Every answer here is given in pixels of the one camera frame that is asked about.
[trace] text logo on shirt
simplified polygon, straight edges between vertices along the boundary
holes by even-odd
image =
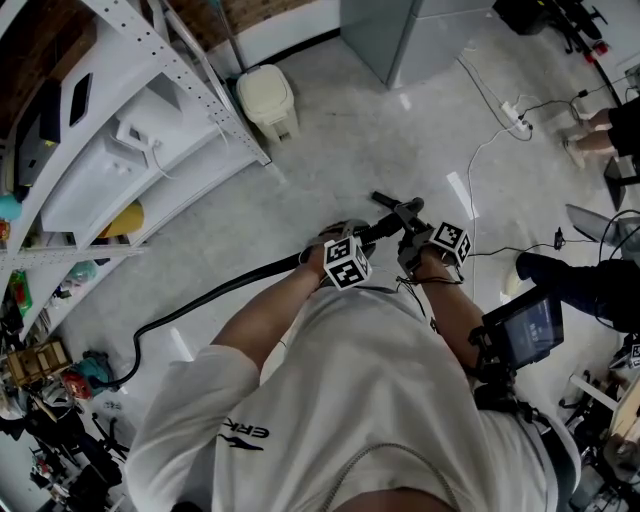
[[[245,425],[244,423],[236,423],[231,418],[224,420],[223,426],[229,427],[231,432],[236,434],[244,434],[258,439],[265,439],[269,437],[269,431],[266,428],[256,427],[254,425]],[[222,434],[218,434],[222,439],[230,443],[230,448],[242,448],[243,450],[262,450],[259,446],[253,446],[239,437],[227,437]]]

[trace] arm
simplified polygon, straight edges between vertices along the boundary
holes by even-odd
[[[419,280],[430,277],[451,279],[438,253],[428,248],[422,251],[422,265],[415,271],[415,276]],[[469,343],[469,334],[482,325],[480,308],[471,302],[459,286],[425,283],[422,289],[431,304],[438,330],[446,344],[461,365],[475,368],[478,348]]]
[[[315,248],[307,263],[259,293],[236,313],[211,344],[238,349],[262,370],[309,295],[320,285],[324,276],[323,255],[324,247]]]

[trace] brick wall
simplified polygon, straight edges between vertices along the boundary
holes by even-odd
[[[235,34],[268,20],[273,16],[290,11],[313,0],[222,0],[227,18]],[[218,21],[216,10],[208,0],[169,0],[189,30],[205,48],[224,42],[224,29]]]
[[[225,41],[222,24],[208,0],[169,1],[205,50]],[[237,34],[312,1],[223,0],[223,5]],[[0,138],[7,136],[31,91],[51,72],[93,15],[77,0],[27,2],[0,41]]]
[[[23,7],[0,41],[0,138],[92,18],[89,8],[73,0],[33,0]]]

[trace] white t-shirt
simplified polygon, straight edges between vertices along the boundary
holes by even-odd
[[[262,386],[229,347],[174,363],[126,465],[138,511],[188,500],[315,512],[400,487],[465,512],[555,509],[530,437],[511,415],[478,411],[453,353],[405,298],[316,292]]]

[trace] electrical cord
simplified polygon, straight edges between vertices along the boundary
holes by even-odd
[[[537,110],[539,108],[546,107],[547,105],[553,105],[553,104],[560,103],[560,104],[569,105],[569,109],[571,110],[571,116],[573,117],[574,121],[580,122],[580,113],[578,112],[578,109],[573,106],[573,101],[574,100],[575,100],[575,98],[573,100],[571,100],[571,101],[565,101],[565,100],[545,101],[544,103],[541,103],[540,105],[535,105],[534,107],[529,107],[529,108],[525,109],[525,111],[518,117],[518,119],[520,119],[521,121],[524,121],[524,117],[527,115],[527,113],[531,112],[532,110]]]
[[[611,261],[613,259],[613,256],[618,252],[619,249],[622,248],[622,246],[627,243],[627,240],[629,240],[629,238],[631,238],[633,235],[635,235],[638,231],[640,231],[640,226],[638,226],[637,228],[635,228],[631,233],[629,233],[626,237],[624,237],[622,239],[622,242],[620,242],[618,245],[616,245],[616,248],[613,250],[613,252],[611,253],[611,256],[609,256],[609,261]]]
[[[615,82],[611,82],[611,85],[617,84],[618,82],[621,82],[622,80],[627,80],[628,78],[629,78],[628,76],[624,76],[622,78],[619,78]],[[531,112],[532,110],[537,110],[539,108],[546,107],[547,105],[553,105],[553,104],[561,103],[561,104],[569,105],[569,109],[571,111],[571,116],[573,117],[573,119],[576,122],[579,123],[579,122],[581,122],[580,113],[578,112],[578,109],[574,106],[573,102],[576,101],[579,98],[585,98],[585,97],[589,96],[590,94],[593,94],[594,92],[598,92],[598,91],[600,91],[600,90],[602,90],[602,89],[604,89],[605,87],[608,87],[608,86],[609,86],[608,84],[605,84],[605,85],[603,85],[601,87],[598,87],[597,89],[592,89],[590,91],[587,91],[586,89],[584,89],[584,90],[580,91],[578,94],[576,94],[569,101],[566,101],[566,100],[550,100],[550,101],[546,101],[544,103],[541,103],[540,105],[536,105],[534,107],[530,107],[530,108],[526,109],[518,118],[521,121],[524,121],[525,115],[528,112]]]
[[[496,101],[498,102],[498,105],[502,104],[502,101],[500,100],[500,98],[498,98],[498,96],[496,95],[495,92],[493,92],[493,89],[491,89],[491,87],[489,87],[486,82],[482,79],[482,75],[480,74],[480,71],[478,71],[478,68],[476,68],[473,65],[473,62],[471,62],[469,59],[467,59],[463,54],[460,54],[460,57],[462,57],[464,59],[464,61],[469,64],[469,66],[471,66],[471,68],[476,72],[476,75],[478,76],[478,81],[485,86],[485,88],[491,93],[491,96],[493,96]]]
[[[475,211],[475,206],[473,204],[473,184],[471,181],[471,169],[473,168],[473,162],[475,161],[475,159],[477,158],[478,154],[480,153],[480,150],[482,148],[487,147],[489,144],[491,144],[494,140],[496,140],[496,138],[498,137],[498,135],[500,135],[503,132],[508,132],[511,133],[510,130],[512,130],[513,128],[515,128],[515,125],[512,126],[511,128],[505,128],[503,130],[499,130],[496,132],[496,134],[491,138],[491,140],[489,142],[485,142],[484,144],[480,144],[478,146],[478,148],[476,149],[475,153],[473,154],[473,157],[471,158],[471,161],[469,162],[469,166],[467,167],[467,183],[469,184],[469,202],[471,203],[471,213],[473,215],[473,245],[472,247],[475,247],[476,245],[476,234],[478,232],[477,230],[477,219],[478,216],[476,215],[476,211]],[[531,140],[531,138],[533,137],[533,132],[530,132],[530,136],[528,140]],[[473,264],[471,265],[472,267],[472,292],[471,292],[471,300],[475,300],[475,295],[476,295],[476,263],[475,260],[473,261]]]
[[[491,106],[491,103],[489,102],[489,100],[487,99],[487,96],[484,94],[484,91],[482,90],[482,88],[480,87],[480,85],[478,84],[478,82],[476,81],[475,77],[473,76],[473,74],[471,73],[471,71],[469,70],[469,68],[467,66],[464,65],[464,63],[457,58],[456,59],[460,65],[464,68],[464,70],[467,72],[467,74],[469,75],[469,78],[471,78],[471,81],[473,82],[473,84],[476,86],[476,89],[478,89],[478,91],[480,92],[480,95],[482,96],[482,99],[484,100],[484,102],[486,103],[487,107],[489,107],[489,110],[491,111],[491,113],[493,114],[493,117],[496,118],[496,121],[498,121],[498,124],[500,126],[502,126],[502,128],[504,128],[505,130],[510,130],[510,128],[508,126],[505,126],[505,124],[502,122],[502,120],[500,119],[500,117],[498,116],[498,114],[496,114],[495,110],[493,109],[493,107]],[[531,140],[531,138],[533,137],[533,132],[531,131],[531,127],[529,127],[529,138],[528,139],[521,139],[520,137],[516,137],[513,133],[509,132],[509,135],[511,135],[511,137],[513,137],[516,140],[519,140],[520,142],[528,142]]]
[[[627,90],[624,91],[624,102],[625,103],[629,103],[629,91],[638,92],[638,88],[637,87],[627,87]]]
[[[626,215],[627,213],[635,213],[636,215],[640,215],[640,211],[634,210],[633,208],[629,208],[628,210],[622,210],[621,212],[618,212],[613,217],[611,217],[611,219],[609,220],[609,223],[607,224],[607,227],[604,228],[604,232],[602,233],[602,239],[600,240],[600,248],[598,250],[598,263],[602,262],[602,248],[604,246],[604,240],[607,237],[607,233],[609,232],[609,229],[617,219],[619,219],[623,215]]]
[[[567,244],[581,244],[581,243],[587,243],[587,244],[595,244],[598,243],[597,240],[564,240],[562,241],[562,244],[560,245],[560,248],[564,247]],[[477,256],[494,256],[498,253],[501,253],[503,251],[515,251],[515,252],[529,252],[532,249],[535,249],[537,247],[551,247],[552,249],[555,250],[560,250],[560,248],[556,247],[555,245],[551,245],[551,244],[535,244],[532,245],[531,247],[527,247],[526,249],[518,249],[517,247],[510,247],[510,246],[505,246],[502,247],[501,249],[498,249],[497,251],[493,251],[493,252],[475,252],[472,254],[469,254],[470,258],[474,258]]]
[[[204,294],[201,297],[191,301],[186,306],[181,307],[180,309],[170,313],[158,320],[155,320],[147,325],[142,326],[140,329],[136,331],[133,335],[133,347],[135,349],[135,362],[133,363],[133,367],[124,377],[121,379],[112,380],[109,382],[102,382],[95,377],[90,378],[90,383],[94,388],[118,388],[131,380],[133,376],[137,373],[140,368],[140,362],[142,359],[142,352],[140,350],[140,338],[143,334],[157,329],[163,325],[174,322],[181,316],[190,313],[194,309],[211,302],[230,291],[237,290],[238,288],[242,288],[251,283],[255,283],[256,281],[260,281],[262,279],[266,279],[267,277],[275,276],[278,274],[282,274],[283,272],[288,272],[289,270],[293,270],[298,266],[298,258],[299,254],[294,254],[282,260],[276,261],[274,263],[270,263],[269,265],[265,265],[264,267],[260,267],[258,269],[252,270],[251,272],[247,272],[246,274],[232,279],[217,288],[214,288],[210,292]]]
[[[518,105],[520,105],[520,101],[522,100],[522,98],[531,98],[533,100],[536,100],[538,103],[542,103],[542,100],[539,99],[537,96],[531,96],[530,94],[521,94],[520,96],[518,96],[518,99],[516,100],[516,103],[513,106],[514,110],[518,109]]]
[[[231,148],[229,146],[229,140],[227,139],[227,136],[224,133],[224,130],[222,129],[222,127],[220,126],[219,123],[216,123],[216,126],[218,128],[218,132],[220,132],[220,136],[222,137],[222,140],[224,141],[225,147],[226,147],[226,154],[224,156],[224,160],[223,160],[223,165],[225,165],[227,163],[227,161],[229,160],[229,155],[231,153]],[[165,171],[160,164],[158,163],[158,158],[156,157],[156,150],[155,147],[151,147],[151,156],[153,157],[153,161],[156,164],[156,167],[158,168],[158,171],[160,171],[160,174],[162,174],[165,178],[169,179],[169,180],[177,180],[179,179],[178,176],[172,176],[168,173],[168,171]]]

